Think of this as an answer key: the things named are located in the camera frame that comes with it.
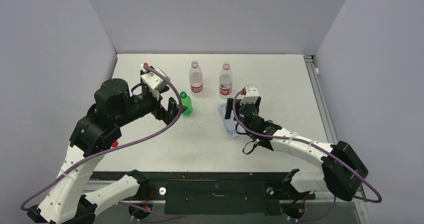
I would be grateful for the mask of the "green plastic bottle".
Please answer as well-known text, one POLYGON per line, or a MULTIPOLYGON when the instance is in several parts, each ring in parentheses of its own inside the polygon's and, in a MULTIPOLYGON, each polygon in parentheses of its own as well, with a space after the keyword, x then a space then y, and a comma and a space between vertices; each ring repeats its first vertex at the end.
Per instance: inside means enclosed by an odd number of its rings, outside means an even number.
POLYGON ((185 91, 182 91, 180 93, 180 97, 181 97, 183 106, 187 108, 182 114, 185 116, 190 116, 193 112, 193 105, 192 105, 191 98, 188 96, 188 94, 185 91))

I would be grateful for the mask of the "clear bottle blue cap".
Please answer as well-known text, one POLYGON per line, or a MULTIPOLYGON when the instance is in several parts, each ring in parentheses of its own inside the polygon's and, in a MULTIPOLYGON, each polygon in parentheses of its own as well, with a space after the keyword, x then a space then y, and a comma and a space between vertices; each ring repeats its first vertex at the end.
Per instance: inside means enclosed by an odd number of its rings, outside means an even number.
POLYGON ((234 120, 233 113, 230 114, 229 119, 225 119, 226 114, 226 103, 221 103, 218 105, 218 113, 222 119, 223 125, 229 134, 230 137, 233 139, 238 138, 240 135, 236 132, 236 121, 234 120))

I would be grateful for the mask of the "clear bottle red blue label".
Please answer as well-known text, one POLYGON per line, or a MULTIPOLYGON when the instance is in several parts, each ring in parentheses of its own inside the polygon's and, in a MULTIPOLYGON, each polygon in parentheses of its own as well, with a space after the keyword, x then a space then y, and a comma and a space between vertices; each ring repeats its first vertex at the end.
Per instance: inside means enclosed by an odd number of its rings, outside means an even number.
POLYGON ((225 62, 222 65, 222 70, 219 75, 219 93, 222 96, 228 96, 232 92, 233 86, 233 72, 231 70, 231 65, 228 62, 225 62))

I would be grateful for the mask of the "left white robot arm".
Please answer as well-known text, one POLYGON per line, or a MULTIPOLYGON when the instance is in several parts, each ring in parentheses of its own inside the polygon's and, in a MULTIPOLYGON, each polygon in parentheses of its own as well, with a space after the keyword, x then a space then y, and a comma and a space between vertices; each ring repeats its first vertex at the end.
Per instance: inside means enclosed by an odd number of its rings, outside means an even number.
POLYGON ((170 128, 185 107, 177 96, 168 107, 161 104, 161 94, 174 90, 169 77, 159 68, 144 66, 140 72, 141 94, 135 95, 120 78, 105 81, 95 92, 95 103, 73 130, 65 160, 57 178, 43 189, 44 200, 21 209, 38 224, 91 224, 96 217, 118 202, 148 195, 148 179, 139 171, 124 174, 118 181, 92 193, 85 187, 104 156, 113 152, 121 137, 121 127, 152 114, 170 128))

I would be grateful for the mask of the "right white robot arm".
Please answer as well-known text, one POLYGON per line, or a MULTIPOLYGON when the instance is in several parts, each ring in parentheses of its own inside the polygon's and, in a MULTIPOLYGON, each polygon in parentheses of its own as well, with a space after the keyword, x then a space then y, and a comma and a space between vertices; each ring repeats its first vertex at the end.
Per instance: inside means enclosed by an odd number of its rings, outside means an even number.
POLYGON ((259 104, 260 101, 242 104, 239 99, 229 98, 225 118, 234 119, 236 126, 245 130, 254 148, 290 154, 320 168, 316 173, 297 171, 284 181, 282 191, 287 197, 312 191, 330 192, 344 201, 357 197, 369 171, 350 144, 344 141, 323 143, 299 136, 260 117, 259 104))

